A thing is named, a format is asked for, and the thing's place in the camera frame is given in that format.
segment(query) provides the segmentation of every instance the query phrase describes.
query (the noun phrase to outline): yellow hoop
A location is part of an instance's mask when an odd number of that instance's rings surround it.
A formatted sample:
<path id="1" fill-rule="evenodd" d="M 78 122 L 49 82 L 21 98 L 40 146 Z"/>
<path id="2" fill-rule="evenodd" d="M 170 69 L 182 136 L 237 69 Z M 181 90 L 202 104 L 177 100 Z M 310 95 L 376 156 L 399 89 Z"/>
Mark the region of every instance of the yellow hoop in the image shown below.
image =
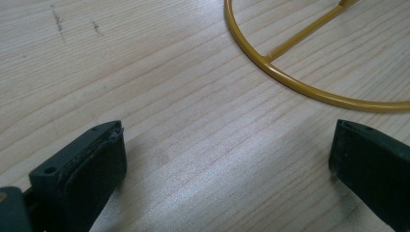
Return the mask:
<path id="1" fill-rule="evenodd" d="M 286 52 L 292 46 L 296 45 L 302 39 L 319 29 L 321 26 L 335 18 L 336 16 L 340 15 L 343 10 L 348 8 L 349 6 L 356 3 L 357 0 L 342 0 L 340 3 L 335 7 L 333 10 L 328 12 L 327 14 L 323 15 L 316 21 L 314 21 L 310 26 L 306 29 L 292 37 L 290 40 L 285 42 L 284 44 L 278 46 L 273 51 L 268 53 L 266 56 L 260 55 L 245 39 L 244 35 L 242 34 L 241 30 L 238 27 L 238 24 L 235 20 L 233 11 L 232 11 L 232 0 L 225 0 L 225 19 L 229 26 L 229 29 L 232 33 L 233 38 L 241 47 L 241 49 L 247 54 L 250 60 L 253 61 L 260 69 L 262 69 L 265 73 L 273 77 L 275 80 L 279 81 L 280 83 L 286 85 L 287 87 L 308 96 L 310 98 L 316 99 L 321 102 L 325 102 L 328 104 L 336 105 L 339 107 L 349 108 L 349 109 L 356 109 L 362 111 L 370 111 L 370 112 L 400 112 L 400 111 L 409 111 L 410 110 L 410 101 L 402 101 L 402 102 L 377 102 L 377 101 L 362 101 L 362 100 L 355 100 L 346 98 L 343 96 L 335 95 L 320 89 L 316 89 L 305 83 L 293 78 L 292 76 L 286 74 L 285 72 L 281 71 L 277 67 L 273 66 L 271 62 L 273 62 L 276 58 L 278 58 L 281 54 Z"/>

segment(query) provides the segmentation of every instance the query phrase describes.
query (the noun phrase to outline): yellow circular frame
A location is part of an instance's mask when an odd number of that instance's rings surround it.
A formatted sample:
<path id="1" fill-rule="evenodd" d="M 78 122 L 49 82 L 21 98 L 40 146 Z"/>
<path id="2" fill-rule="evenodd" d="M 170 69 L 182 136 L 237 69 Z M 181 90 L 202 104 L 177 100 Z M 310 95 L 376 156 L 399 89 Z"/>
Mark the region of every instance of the yellow circular frame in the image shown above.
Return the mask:
<path id="1" fill-rule="evenodd" d="M 302 32 L 295 35 L 286 43 L 278 46 L 268 55 L 260 55 L 245 39 L 238 24 L 235 20 L 232 11 L 232 0 L 225 0 L 225 19 L 232 33 L 233 38 L 241 47 L 241 49 L 247 54 L 247 56 L 255 63 L 260 69 L 265 73 L 273 77 L 275 80 L 284 84 L 285 86 L 305 95 L 310 98 L 316 99 L 321 102 L 336 105 L 339 107 L 370 111 L 370 112 L 400 112 L 410 110 L 410 101 L 402 102 L 377 102 L 377 101 L 362 101 L 356 99 L 350 99 L 343 96 L 335 95 L 320 89 L 316 89 L 312 86 L 306 85 L 305 83 L 293 78 L 292 76 L 281 71 L 277 67 L 271 64 L 276 58 L 281 54 L 286 52 L 292 46 L 297 44 L 299 41 L 316 31 L 322 25 L 332 20 L 334 17 L 339 15 L 344 9 L 353 5 L 357 0 L 342 0 L 336 8 L 323 15 L 316 21 L 314 21 L 309 27 L 304 29 Z"/>

